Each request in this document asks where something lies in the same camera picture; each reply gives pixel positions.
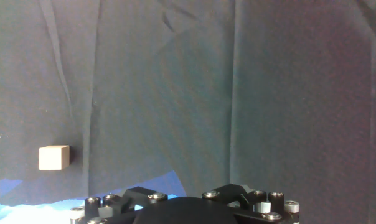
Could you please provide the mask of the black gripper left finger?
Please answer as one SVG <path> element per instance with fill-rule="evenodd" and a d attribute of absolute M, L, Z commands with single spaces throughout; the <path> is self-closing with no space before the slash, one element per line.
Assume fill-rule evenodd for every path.
<path fill-rule="evenodd" d="M 91 196 L 84 205 L 70 209 L 70 224 L 130 224 L 138 216 L 137 206 L 144 208 L 167 199 L 167 194 L 144 187 L 126 189 L 121 195 Z"/>

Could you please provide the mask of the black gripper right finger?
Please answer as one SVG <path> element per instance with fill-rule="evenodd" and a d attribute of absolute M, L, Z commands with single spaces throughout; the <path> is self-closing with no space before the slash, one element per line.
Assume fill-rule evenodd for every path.
<path fill-rule="evenodd" d="M 297 201 L 285 200 L 282 192 L 251 189 L 247 185 L 227 184 L 202 194 L 232 213 L 241 224 L 299 224 Z"/>

